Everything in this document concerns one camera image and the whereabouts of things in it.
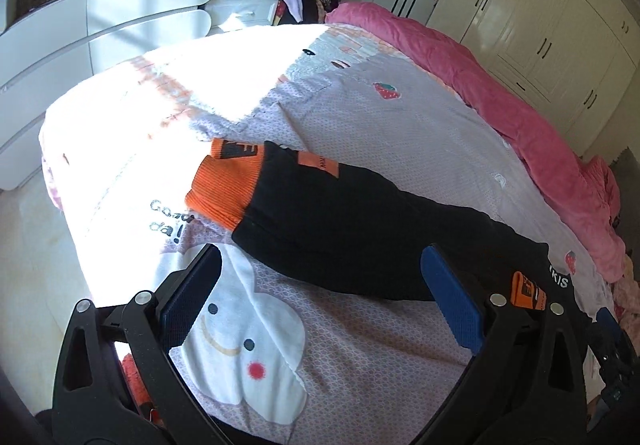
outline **cartoon mouth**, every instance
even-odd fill
[[[215,338],[213,338],[210,335],[209,330],[207,330],[207,322],[205,321],[204,316],[200,317],[200,329],[202,330],[202,334],[204,335],[204,337],[207,339],[207,342],[223,355],[234,357],[240,354],[240,348],[223,348],[219,343],[216,342]]]

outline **strawberry print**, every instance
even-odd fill
[[[575,275],[575,253],[573,251],[568,252],[564,256],[564,261],[566,262],[566,265],[569,267],[569,271],[571,272],[571,275]]]
[[[394,86],[376,82],[375,84],[373,84],[373,87],[380,94],[380,96],[382,96],[382,98],[384,98],[385,100],[393,100],[395,98],[400,98],[400,93]]]

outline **orange ribbed cuff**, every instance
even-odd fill
[[[263,159],[264,145],[215,138],[185,198],[187,206],[235,230],[254,195]]]

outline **pink plush fabric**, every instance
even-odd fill
[[[340,5],[326,22],[364,28],[455,89],[514,148],[546,202],[574,231],[604,279],[616,282],[622,277],[625,245],[611,226],[620,212],[620,190],[601,157],[582,163],[546,120],[443,33],[363,2]]]

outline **pink comforter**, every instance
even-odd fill
[[[455,89],[514,148],[546,202],[574,231],[604,279],[622,278],[625,245],[611,226],[620,212],[620,190],[601,157],[582,163],[544,118],[443,33],[372,3],[342,4],[326,21],[368,30]]]

